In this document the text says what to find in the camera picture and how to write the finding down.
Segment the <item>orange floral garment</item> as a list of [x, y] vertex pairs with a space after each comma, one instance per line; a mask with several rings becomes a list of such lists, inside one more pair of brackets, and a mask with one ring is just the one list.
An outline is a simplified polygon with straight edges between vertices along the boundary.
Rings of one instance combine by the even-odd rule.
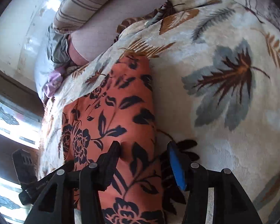
[[61, 143], [66, 161], [81, 170], [121, 145], [108, 188], [99, 193], [106, 223], [164, 223], [161, 163], [149, 59], [125, 53], [91, 93], [63, 110]]

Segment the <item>window with patterned glass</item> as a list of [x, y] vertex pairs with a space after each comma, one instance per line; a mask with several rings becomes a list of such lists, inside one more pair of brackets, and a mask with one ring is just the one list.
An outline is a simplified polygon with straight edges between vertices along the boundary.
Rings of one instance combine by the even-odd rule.
[[41, 126], [40, 118], [0, 102], [0, 213], [8, 223], [24, 223], [30, 206], [23, 206], [18, 197], [21, 186], [14, 169], [12, 154], [23, 149], [31, 154], [29, 163], [36, 163]]

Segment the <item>lilac floral cloth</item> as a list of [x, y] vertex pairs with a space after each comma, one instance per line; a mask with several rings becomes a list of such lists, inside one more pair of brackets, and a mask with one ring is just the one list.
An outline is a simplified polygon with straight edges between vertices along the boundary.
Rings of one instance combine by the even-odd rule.
[[52, 97], [59, 89], [64, 80], [65, 73], [65, 67], [58, 67], [54, 71], [50, 72], [48, 75], [48, 80], [42, 88], [42, 91], [48, 98]]

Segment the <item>light blue grey cloth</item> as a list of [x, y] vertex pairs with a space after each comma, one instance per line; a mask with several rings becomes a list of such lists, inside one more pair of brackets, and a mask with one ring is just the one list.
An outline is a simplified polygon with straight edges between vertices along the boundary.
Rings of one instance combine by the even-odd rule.
[[68, 67], [71, 62], [68, 55], [68, 35], [56, 33], [52, 25], [46, 30], [34, 68], [37, 93], [40, 98], [47, 97], [42, 88], [50, 72], [58, 67]]

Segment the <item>cream leaf-pattern plush blanket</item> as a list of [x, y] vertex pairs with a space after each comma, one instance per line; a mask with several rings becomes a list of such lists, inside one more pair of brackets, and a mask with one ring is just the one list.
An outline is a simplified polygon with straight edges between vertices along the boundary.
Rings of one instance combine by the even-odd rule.
[[38, 177], [66, 162], [64, 107], [127, 52], [149, 59], [164, 223], [179, 223], [187, 202], [165, 154], [170, 141], [207, 169], [229, 168], [262, 222], [280, 223], [280, 31], [234, 0], [167, 0], [67, 76], [45, 106]]

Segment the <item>pale pink bed sheet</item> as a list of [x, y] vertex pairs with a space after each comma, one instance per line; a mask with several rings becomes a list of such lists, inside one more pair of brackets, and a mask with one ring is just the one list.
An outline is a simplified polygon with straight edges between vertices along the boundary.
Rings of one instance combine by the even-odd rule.
[[166, 0], [109, 0], [79, 30], [70, 35], [69, 56], [83, 66], [105, 52], [118, 33], [137, 18], [160, 8]]

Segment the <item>striped beige bolster pillow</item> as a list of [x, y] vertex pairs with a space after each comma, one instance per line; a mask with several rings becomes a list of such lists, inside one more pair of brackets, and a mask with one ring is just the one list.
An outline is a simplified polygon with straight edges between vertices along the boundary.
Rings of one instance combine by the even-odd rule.
[[60, 34], [82, 27], [109, 0], [63, 0], [55, 14], [53, 29]]

